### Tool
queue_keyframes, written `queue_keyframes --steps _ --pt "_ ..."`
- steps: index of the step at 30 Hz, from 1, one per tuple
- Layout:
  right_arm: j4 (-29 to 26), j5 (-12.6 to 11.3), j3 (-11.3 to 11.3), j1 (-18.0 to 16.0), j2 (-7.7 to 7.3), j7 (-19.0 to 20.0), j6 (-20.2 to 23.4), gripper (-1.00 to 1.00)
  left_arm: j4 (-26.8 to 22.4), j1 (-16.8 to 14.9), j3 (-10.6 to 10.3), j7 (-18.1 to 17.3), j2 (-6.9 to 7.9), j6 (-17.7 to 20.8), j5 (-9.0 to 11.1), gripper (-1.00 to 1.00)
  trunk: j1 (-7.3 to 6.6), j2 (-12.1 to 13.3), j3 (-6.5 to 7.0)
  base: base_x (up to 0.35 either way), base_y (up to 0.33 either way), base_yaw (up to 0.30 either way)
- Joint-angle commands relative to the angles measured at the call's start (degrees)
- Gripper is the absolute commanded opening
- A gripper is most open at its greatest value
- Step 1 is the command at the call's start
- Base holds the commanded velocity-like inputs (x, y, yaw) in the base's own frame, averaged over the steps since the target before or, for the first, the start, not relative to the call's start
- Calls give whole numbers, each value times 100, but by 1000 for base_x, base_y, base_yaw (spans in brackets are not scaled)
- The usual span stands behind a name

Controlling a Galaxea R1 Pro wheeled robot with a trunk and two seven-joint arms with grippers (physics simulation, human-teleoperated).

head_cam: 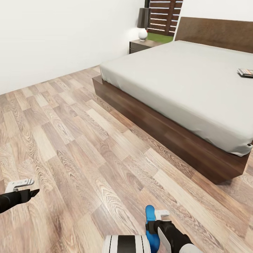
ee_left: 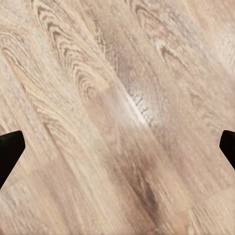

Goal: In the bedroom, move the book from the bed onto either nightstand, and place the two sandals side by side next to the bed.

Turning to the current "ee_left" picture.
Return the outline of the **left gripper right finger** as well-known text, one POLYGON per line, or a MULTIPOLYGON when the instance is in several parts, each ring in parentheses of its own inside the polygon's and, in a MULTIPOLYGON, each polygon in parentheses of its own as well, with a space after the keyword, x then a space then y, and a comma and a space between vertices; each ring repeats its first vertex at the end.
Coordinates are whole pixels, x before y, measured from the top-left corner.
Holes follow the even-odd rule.
POLYGON ((224 130, 219 147, 235 170, 235 132, 224 130))

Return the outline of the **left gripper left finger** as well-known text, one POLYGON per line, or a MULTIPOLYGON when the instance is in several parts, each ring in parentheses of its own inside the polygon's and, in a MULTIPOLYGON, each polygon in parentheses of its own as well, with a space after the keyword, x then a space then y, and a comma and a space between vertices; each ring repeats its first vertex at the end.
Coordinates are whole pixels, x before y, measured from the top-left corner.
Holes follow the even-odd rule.
POLYGON ((25 150, 21 130, 0 136, 0 188, 4 185, 25 150))

